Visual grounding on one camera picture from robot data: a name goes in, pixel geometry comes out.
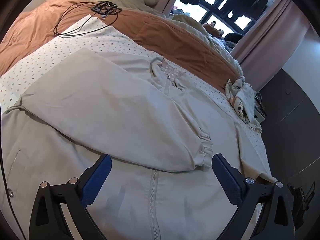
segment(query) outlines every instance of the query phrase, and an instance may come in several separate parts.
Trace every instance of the black cord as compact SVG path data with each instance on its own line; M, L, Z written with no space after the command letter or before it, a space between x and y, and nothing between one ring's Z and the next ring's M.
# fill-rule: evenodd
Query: black cord
M109 15L116 15L116 19L111 22L110 24L102 27L102 28L99 28L97 30L93 30L93 31L89 31L89 32L86 32L86 33L78 33L76 34L75 31L81 29L93 16L95 16L98 12L95 12L93 15L91 15L80 27L74 29L74 30L71 30L69 32L66 32L66 33L59 33L58 32L58 27L59 27L59 23L62 21L62 19L68 14L70 13L73 9L76 9L76 8L79 8L85 4L93 4L93 5L101 5L103 4L103 7L104 8L107 8L108 10L106 11L105 15L106 16L109 16ZM74 3L72 4L71 6L69 6L64 12L63 14L61 15L60 19L58 20L56 26L54 27L53 29L53 33L55 36L60 36L60 37L77 37L77 36L82 36L82 35L85 35L85 34L88 34L88 33L93 33L93 32L96 32L96 31L99 31L99 30L102 30L104 28L107 28L109 27L110 25L112 25L117 19L118 19L118 13L121 12L122 9L118 8L118 6L114 3L111 3L109 1L102 1L102 2L78 2L78 3Z
M0 134L1 134L1 117L0 117ZM17 217L16 217L16 215L15 215L15 213L13 211L12 205L11 205L11 201L10 201L10 197L9 197L9 193L8 193L8 185L7 185L7 181L5 179L5 174L4 174L4 165L3 165L2 145L1 144L0 144L0 166L1 166L2 179L3 179L3 183L4 183L4 190L5 190L5 194L7 196L7 199L8 199L9 207L11 209L12 215L14 216L14 219L17 222L17 225L18 225L18 227L20 229L20 232L21 232L21 234L23 236L23 239L27 240L26 236L24 235L24 233L22 231L22 228L21 228L21 226L19 224L19 221L18 221L18 219L17 219Z

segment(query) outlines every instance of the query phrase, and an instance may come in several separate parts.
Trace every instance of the blue gripper pad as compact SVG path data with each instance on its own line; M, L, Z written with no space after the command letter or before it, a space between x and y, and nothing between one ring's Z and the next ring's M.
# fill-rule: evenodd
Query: blue gripper pad
M230 203L239 207L242 205L244 201L243 199L244 189L239 185L239 182L232 175L231 169L234 169L234 168L230 166L230 164L226 161L226 159L222 156L222 154L216 154L213 156L212 170L214 174L216 175L218 181L220 182Z
M91 205L96 199L111 167L112 160L109 155L106 155L82 189L81 203L84 208Z

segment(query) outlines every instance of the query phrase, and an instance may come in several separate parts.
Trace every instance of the zipper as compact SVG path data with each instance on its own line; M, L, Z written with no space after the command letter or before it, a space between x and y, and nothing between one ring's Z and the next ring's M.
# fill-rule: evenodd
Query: zipper
M148 201L149 221L150 221L152 240L161 239L159 225L156 217L156 192L157 192L157 185L158 185L158 177L159 177L159 171L152 170L150 190L149 190L149 201Z
M169 89L170 89L170 75L167 74L167 81L166 81L166 83L165 83L165 89L164 89L164 94L165 94L166 96L169 95Z

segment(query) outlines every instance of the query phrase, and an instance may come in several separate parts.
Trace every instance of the cable bundle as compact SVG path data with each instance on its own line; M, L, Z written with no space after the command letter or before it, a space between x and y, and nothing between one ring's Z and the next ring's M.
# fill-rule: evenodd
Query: cable bundle
M62 19L68 14L70 13L73 9L79 8L85 4L93 4L95 5L92 10L95 11L95 13L89 18L87 19L80 27L70 31L70 32L66 32L66 33L59 33L58 32L58 27L60 22L62 21ZM82 36L88 33L93 33L99 30L102 30L104 28L109 27L110 25L112 25L117 19L118 19L118 13L121 12L122 9L118 8L118 6L112 2L109 1L100 1L100 2L77 2L72 4L71 6L69 6L68 9L66 9L64 11L64 13L61 15L60 19L58 20L58 23L56 24L56 26L53 29L53 34L54 36L61 36L61 37L76 37L76 36ZM81 28L87 23L87 21L89 21L93 16L95 16L96 14L101 14L103 18L109 16L109 15L116 15L116 19L111 22L110 24L108 24L107 26L104 26L102 28L99 28L97 30L93 30L93 31L89 31L86 33L76 33L78 30L81 30Z

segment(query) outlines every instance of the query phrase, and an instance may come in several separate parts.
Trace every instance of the wall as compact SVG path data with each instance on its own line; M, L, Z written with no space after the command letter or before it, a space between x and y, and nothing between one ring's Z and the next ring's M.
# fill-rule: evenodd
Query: wall
M315 197L295 240L311 239L306 236L320 214L319 77L320 39L310 28L283 69L260 91L267 113L261 136L273 176L305 193L316 182Z
M310 28L305 39L283 66L320 112L320 38Z

